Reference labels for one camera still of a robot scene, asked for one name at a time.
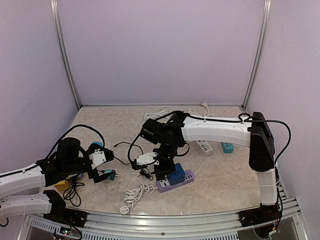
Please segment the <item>light blue charger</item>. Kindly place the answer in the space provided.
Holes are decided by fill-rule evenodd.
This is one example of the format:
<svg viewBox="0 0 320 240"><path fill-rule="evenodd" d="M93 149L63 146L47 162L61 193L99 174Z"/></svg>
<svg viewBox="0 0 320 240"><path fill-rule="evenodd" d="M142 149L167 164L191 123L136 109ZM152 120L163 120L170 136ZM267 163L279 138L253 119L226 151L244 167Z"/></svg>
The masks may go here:
<svg viewBox="0 0 320 240"><path fill-rule="evenodd" d="M93 142L91 145L92 145L92 147L94 149L98 149L98 148L102 148L103 147L103 143L102 142L98 142L98 141Z"/></svg>

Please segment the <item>white power strip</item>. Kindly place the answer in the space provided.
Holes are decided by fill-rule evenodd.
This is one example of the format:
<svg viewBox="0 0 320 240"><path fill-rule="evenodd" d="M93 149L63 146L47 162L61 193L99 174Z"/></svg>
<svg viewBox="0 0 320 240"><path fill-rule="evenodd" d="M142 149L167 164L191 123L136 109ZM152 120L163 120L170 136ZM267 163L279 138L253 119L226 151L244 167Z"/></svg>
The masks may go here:
<svg viewBox="0 0 320 240"><path fill-rule="evenodd" d="M170 112L172 112L173 110L169 107L165 107L164 109L162 109L161 111L159 112L149 112L149 113L146 113L144 115L144 119L145 120L148 120L148 119L157 119L157 118L160 118L160 117L164 117L165 119L169 119L169 116L167 116L167 114L169 114ZM189 114L191 114L192 116L194 117L201 117L202 115L200 115L195 109L193 108L190 108L189 109ZM213 147L209 144L208 141L205 141L205 140L198 140L198 141L195 141L194 142L194 145L198 148L199 152L205 156L205 157L208 157L210 155L213 154Z"/></svg>

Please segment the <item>teal charger with cable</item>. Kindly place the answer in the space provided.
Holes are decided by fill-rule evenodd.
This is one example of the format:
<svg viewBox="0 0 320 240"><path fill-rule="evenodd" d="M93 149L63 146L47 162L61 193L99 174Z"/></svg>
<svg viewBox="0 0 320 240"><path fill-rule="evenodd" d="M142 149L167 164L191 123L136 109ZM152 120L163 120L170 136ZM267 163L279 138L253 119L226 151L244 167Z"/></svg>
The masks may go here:
<svg viewBox="0 0 320 240"><path fill-rule="evenodd" d="M118 176L118 174L114 169L98 170L98 172L100 173L98 175L99 181L104 181L104 180L114 181Z"/></svg>

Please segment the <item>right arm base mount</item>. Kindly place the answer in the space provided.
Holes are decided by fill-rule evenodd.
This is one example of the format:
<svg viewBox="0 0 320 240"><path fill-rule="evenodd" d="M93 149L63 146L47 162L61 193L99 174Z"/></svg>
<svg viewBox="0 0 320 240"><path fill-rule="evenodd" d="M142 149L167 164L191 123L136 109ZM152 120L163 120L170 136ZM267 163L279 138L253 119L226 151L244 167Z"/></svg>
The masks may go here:
<svg viewBox="0 0 320 240"><path fill-rule="evenodd" d="M282 218L278 206L260 206L257 208L243 210L238 213L241 226L249 227L264 224Z"/></svg>

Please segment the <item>yellow cube socket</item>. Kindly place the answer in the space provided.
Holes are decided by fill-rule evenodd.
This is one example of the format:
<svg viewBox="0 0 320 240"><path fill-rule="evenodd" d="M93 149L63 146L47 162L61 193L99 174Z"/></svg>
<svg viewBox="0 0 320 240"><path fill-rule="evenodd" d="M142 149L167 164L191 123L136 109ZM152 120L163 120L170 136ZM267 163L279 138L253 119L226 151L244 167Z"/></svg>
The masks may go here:
<svg viewBox="0 0 320 240"><path fill-rule="evenodd" d="M64 192L66 191L68 188L71 187L71 184L68 180L62 180L59 181L58 183L56 183L54 185L54 187L59 191L59 192Z"/></svg>

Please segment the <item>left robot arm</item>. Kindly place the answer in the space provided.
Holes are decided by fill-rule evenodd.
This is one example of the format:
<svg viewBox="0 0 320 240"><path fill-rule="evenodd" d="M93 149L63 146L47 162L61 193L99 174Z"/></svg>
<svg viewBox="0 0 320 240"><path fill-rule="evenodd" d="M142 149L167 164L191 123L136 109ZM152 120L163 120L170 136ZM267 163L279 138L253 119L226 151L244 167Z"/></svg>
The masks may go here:
<svg viewBox="0 0 320 240"><path fill-rule="evenodd" d="M35 164L0 176L0 218L43 214L63 223L70 218L64 199L55 190L45 190L33 195L22 195L32 189L53 186L71 175L87 174L95 183L105 180L97 167L113 161L114 152L98 143L87 150L73 137L62 139L49 157Z"/></svg>

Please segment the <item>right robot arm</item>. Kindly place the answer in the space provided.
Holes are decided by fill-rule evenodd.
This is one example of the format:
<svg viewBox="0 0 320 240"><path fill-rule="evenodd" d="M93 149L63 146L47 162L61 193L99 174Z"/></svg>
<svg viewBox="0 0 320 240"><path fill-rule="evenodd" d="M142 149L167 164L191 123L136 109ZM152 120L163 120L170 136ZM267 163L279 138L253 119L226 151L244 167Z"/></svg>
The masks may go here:
<svg viewBox="0 0 320 240"><path fill-rule="evenodd" d="M260 112L241 113L237 118L196 117L183 111L168 113L167 122L148 119L139 136L159 145L152 152L136 158L138 166L154 166L161 180L175 170L178 148L188 142L208 141L230 143L249 148L249 167L256 173L260 191L260 207L256 218L266 222L275 212L278 202L274 137L268 122Z"/></svg>

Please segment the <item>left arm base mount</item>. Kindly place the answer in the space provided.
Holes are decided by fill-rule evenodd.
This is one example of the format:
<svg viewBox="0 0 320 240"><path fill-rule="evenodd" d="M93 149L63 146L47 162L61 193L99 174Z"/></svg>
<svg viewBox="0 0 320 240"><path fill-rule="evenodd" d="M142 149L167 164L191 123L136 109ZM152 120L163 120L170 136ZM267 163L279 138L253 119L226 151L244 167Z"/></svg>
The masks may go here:
<svg viewBox="0 0 320 240"><path fill-rule="evenodd" d="M88 216L88 213L85 211L65 208L61 212L50 212L50 213L44 214L43 218L56 223L83 228L87 221L87 216Z"/></svg>

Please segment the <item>blue cube socket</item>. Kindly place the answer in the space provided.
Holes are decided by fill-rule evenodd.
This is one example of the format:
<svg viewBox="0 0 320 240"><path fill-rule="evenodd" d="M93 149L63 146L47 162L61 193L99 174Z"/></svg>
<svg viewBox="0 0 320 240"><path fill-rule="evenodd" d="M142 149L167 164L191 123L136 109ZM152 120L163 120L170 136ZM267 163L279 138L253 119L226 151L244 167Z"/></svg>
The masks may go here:
<svg viewBox="0 0 320 240"><path fill-rule="evenodd" d="M185 171L180 163L176 163L175 171L167 175L167 179L171 186L182 183L185 180Z"/></svg>

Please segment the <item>purple power strip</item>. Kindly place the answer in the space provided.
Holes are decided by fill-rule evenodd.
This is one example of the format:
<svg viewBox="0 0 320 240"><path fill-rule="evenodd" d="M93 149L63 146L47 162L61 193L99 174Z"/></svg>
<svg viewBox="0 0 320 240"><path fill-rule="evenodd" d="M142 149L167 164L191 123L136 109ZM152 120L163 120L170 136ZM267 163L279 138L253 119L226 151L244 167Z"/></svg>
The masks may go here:
<svg viewBox="0 0 320 240"><path fill-rule="evenodd" d="M166 193L195 181L195 175L190 169L187 169L184 172L184 180L175 185L171 185L169 180L166 178L165 180L156 181L155 186L141 182L137 188L127 190L123 199L124 205L119 208L120 214L127 215L143 195L153 194L156 191L161 194Z"/></svg>

